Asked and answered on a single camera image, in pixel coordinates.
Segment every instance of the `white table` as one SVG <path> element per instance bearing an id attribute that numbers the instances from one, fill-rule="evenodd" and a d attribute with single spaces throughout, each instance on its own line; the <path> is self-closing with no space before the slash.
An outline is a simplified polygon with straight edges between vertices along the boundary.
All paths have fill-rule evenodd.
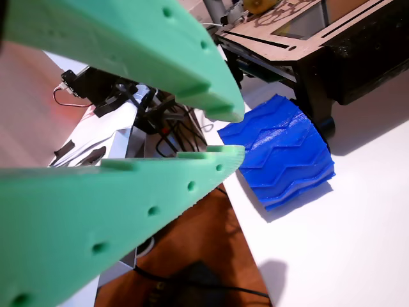
<path id="1" fill-rule="evenodd" d="M 243 97 L 254 107 L 275 83 Z M 196 116 L 210 145 L 227 123 Z M 335 104 L 330 139 L 337 175 L 265 212 L 236 172 L 225 182 L 231 204 L 279 307 L 409 306 L 409 72 L 349 106 Z"/>

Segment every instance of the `wooden panel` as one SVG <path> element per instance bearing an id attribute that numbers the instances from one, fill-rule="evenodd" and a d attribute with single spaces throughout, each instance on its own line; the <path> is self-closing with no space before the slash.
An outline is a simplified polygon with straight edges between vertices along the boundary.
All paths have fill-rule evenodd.
<path id="1" fill-rule="evenodd" d="M 256 54 L 260 54 L 262 57 L 266 58 L 269 61 L 296 61 L 318 50 L 319 48 L 321 48 L 320 46 L 323 43 L 327 42 L 351 25 L 362 20 L 363 18 L 367 17 L 371 13 L 392 2 L 393 0 L 384 0 L 365 13 L 362 13 L 351 22 L 343 25 L 345 22 L 379 1 L 369 0 L 368 2 L 359 6 L 359 8 L 357 8 L 356 10 L 350 12 L 333 24 L 329 25 L 327 28 L 316 33 L 308 40 L 299 40 L 295 38 L 288 38 L 271 34 L 275 30 L 284 26 L 290 20 L 299 16 L 301 13 L 312 8 L 320 1 L 321 0 L 283 0 L 282 4 L 274 8 L 272 11 L 266 12 L 264 15 L 247 23 L 239 24 L 232 30 L 230 30 L 230 32 L 232 33 L 238 33 L 239 35 L 257 38 L 258 40 L 264 40 L 265 42 L 256 42 L 254 40 L 238 37 L 232 34 L 225 33 L 223 31 L 219 32 L 219 35 L 244 46 L 245 48 L 255 52 Z M 334 32 L 332 32 L 328 36 L 323 37 L 325 34 L 334 29 L 336 29 Z M 280 43 L 287 45 L 288 47 L 280 48 L 274 45 L 269 45 L 269 43 Z"/>
<path id="2" fill-rule="evenodd" d="M 327 0 L 328 19 L 336 21 L 368 0 Z"/>
<path id="3" fill-rule="evenodd" d="M 214 190 L 205 196 L 164 228 L 163 233 L 152 252 L 138 259 L 138 266 L 170 276 L 202 260 L 225 285 L 266 293 L 233 208 L 221 192 Z M 144 306 L 155 284 L 134 271 L 128 272 L 101 288 L 95 307 Z M 263 297 L 230 291 L 225 306 L 268 306 L 267 302 Z"/>

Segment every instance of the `chevron tread pattern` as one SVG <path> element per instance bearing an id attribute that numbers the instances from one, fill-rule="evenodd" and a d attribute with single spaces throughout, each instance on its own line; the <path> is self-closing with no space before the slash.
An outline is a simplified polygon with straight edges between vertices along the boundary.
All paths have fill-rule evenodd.
<path id="1" fill-rule="evenodd" d="M 331 179 L 334 162 L 314 125 L 286 97 L 274 96 L 219 130 L 225 145 L 243 145 L 239 168 L 271 210 Z"/>

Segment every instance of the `hole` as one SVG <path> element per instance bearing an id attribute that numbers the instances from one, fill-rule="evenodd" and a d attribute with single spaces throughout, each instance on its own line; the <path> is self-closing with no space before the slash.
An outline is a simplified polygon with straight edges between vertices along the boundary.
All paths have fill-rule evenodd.
<path id="1" fill-rule="evenodd" d="M 108 243 L 106 242 L 97 243 L 92 247 L 92 252 L 94 254 L 99 254 L 99 253 L 102 253 L 103 251 L 106 251 L 107 248 L 108 248 Z"/>
<path id="2" fill-rule="evenodd" d="M 187 189 L 191 192 L 191 191 L 194 190 L 195 186 L 196 186 L 195 181 L 191 181 L 191 182 L 189 182 L 189 184 L 187 185 Z"/>
<path id="3" fill-rule="evenodd" d="M 154 206 L 154 207 L 150 207 L 148 210 L 148 215 L 149 216 L 157 216 L 159 214 L 159 207 Z"/>
<path id="4" fill-rule="evenodd" d="M 112 62 L 117 62 L 117 61 L 118 61 L 118 57 L 117 57 L 115 54 L 111 54 L 111 55 L 109 56 L 109 59 L 110 59 Z"/>
<path id="5" fill-rule="evenodd" d="M 200 46 L 202 47 L 203 50 L 206 50 L 206 49 L 207 49 L 207 43 L 206 43 L 204 40 L 202 40 L 202 41 L 200 42 Z"/>
<path id="6" fill-rule="evenodd" d="M 170 8 L 164 8 L 163 12 L 164 12 L 164 15 L 165 15 L 166 18 L 172 17 L 172 11 L 171 11 Z"/>
<path id="7" fill-rule="evenodd" d="M 26 307 L 31 301 L 31 297 L 28 294 L 20 294 L 14 298 L 11 307 Z"/>

